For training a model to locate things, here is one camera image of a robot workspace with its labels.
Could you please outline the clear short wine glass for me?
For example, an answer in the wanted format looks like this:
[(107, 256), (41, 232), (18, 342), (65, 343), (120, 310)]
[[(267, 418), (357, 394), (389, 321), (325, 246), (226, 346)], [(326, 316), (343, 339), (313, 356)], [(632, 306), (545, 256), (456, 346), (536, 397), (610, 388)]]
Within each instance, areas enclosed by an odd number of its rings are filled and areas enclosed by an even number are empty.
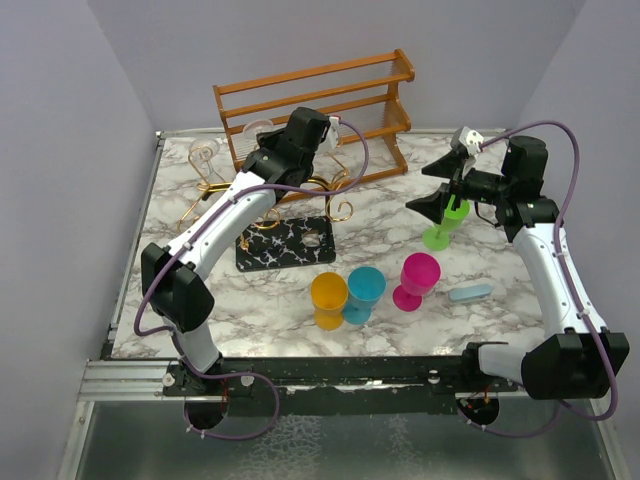
[(256, 119), (248, 122), (244, 127), (242, 134), (245, 139), (251, 142), (253, 149), (259, 147), (257, 137), (259, 134), (268, 133), (275, 129), (275, 125), (270, 119)]

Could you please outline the green plastic wine glass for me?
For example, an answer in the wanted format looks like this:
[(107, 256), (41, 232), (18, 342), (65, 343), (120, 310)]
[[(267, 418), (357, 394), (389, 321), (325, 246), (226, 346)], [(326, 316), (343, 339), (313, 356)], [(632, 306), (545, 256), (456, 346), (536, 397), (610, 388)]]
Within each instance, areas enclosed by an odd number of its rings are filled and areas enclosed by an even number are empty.
[(456, 197), (453, 196), (444, 210), (444, 215), (440, 224), (434, 224), (425, 230), (422, 241), (425, 247), (432, 251), (442, 251), (450, 245), (450, 234), (457, 230), (470, 212), (468, 200), (462, 200), (458, 207), (455, 207)]

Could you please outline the clear tall wine glass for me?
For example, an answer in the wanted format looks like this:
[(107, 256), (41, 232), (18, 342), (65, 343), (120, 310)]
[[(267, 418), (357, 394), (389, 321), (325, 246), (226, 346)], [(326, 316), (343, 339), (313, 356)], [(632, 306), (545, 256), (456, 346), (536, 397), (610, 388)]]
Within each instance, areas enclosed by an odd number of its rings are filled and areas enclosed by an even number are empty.
[(214, 169), (213, 159), (219, 153), (220, 142), (217, 139), (196, 138), (189, 146), (188, 162), (196, 171), (196, 186), (204, 190), (211, 185), (225, 183), (225, 179)]

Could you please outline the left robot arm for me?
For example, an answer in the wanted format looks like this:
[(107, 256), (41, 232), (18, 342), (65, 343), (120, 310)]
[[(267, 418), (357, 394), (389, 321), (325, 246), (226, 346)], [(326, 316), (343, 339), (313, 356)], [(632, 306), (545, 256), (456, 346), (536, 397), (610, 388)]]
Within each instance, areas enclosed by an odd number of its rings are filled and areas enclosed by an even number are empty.
[(296, 108), (284, 127), (257, 134), (257, 149), (202, 218), (166, 246), (151, 243), (142, 251), (141, 305), (162, 317), (191, 363), (186, 382), (195, 392), (210, 394), (221, 380), (215, 365), (221, 354), (206, 324), (215, 304), (207, 278), (241, 233), (309, 180), (318, 149), (337, 145), (338, 127), (336, 116)]

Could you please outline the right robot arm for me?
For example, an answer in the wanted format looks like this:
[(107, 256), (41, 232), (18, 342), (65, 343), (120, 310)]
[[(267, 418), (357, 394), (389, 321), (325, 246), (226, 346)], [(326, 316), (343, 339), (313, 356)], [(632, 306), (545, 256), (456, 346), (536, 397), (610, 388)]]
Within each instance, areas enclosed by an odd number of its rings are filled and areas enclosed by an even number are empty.
[(501, 171), (474, 168), (482, 136), (466, 127), (450, 151), (425, 166), (440, 177), (439, 189), (407, 202), (407, 208), (435, 223), (464, 200), (494, 207), (499, 227), (524, 262), (545, 324), (545, 338), (526, 350), (507, 343), (469, 344), (470, 360), (459, 367), (461, 383), (481, 391), (495, 377), (521, 385), (536, 400), (570, 400), (614, 395), (615, 379), (630, 347), (626, 336), (609, 330), (582, 285), (571, 255), (561, 212), (541, 193), (548, 152), (530, 136), (509, 139)]

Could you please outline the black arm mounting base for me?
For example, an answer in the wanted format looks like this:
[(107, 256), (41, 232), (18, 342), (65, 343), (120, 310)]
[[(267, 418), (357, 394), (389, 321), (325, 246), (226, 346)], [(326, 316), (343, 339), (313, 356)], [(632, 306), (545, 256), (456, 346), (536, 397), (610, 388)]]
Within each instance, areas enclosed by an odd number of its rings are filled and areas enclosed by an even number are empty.
[(172, 362), (164, 396), (232, 416), (452, 415), (459, 398), (513, 392), (513, 382), (471, 373), (448, 356), (226, 357), (209, 378)]

